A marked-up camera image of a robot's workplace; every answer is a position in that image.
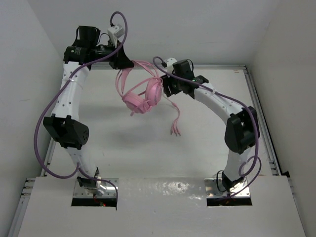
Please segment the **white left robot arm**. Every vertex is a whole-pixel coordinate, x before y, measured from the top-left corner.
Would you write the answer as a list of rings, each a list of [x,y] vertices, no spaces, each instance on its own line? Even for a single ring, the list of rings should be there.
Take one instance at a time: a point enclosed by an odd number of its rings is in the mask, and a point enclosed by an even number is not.
[[[94,63],[108,62],[115,70],[134,67],[119,41],[119,38],[126,38],[127,30],[121,25],[111,25],[107,34],[107,45],[99,44],[101,31],[98,28],[78,26],[74,43],[64,52],[61,93],[55,99],[52,114],[43,118],[48,133],[78,167],[79,185],[91,191],[99,188],[101,180],[97,166],[84,149],[89,128],[79,120],[79,103],[85,81]]]

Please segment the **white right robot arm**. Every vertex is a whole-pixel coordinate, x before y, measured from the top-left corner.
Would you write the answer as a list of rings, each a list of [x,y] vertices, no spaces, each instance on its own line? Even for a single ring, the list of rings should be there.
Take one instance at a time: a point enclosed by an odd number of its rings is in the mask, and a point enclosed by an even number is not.
[[[226,126],[224,141],[229,153],[222,171],[222,185],[229,192],[249,174],[243,168],[251,148],[255,149],[251,169],[258,160],[260,131],[256,110],[218,92],[204,76],[195,76],[193,63],[189,59],[177,61],[169,58],[161,65],[165,73],[162,76],[163,90],[167,97],[183,92],[208,107]]]

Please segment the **pink headphones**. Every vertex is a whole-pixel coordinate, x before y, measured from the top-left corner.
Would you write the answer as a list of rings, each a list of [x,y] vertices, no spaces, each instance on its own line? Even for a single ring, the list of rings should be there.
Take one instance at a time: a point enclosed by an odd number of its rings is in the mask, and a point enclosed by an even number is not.
[[[132,62],[147,71],[151,77],[125,91],[126,80],[132,68],[121,69],[117,73],[115,87],[122,102],[130,109],[131,116],[149,112],[162,97],[162,79],[157,69],[147,61],[133,60]]]

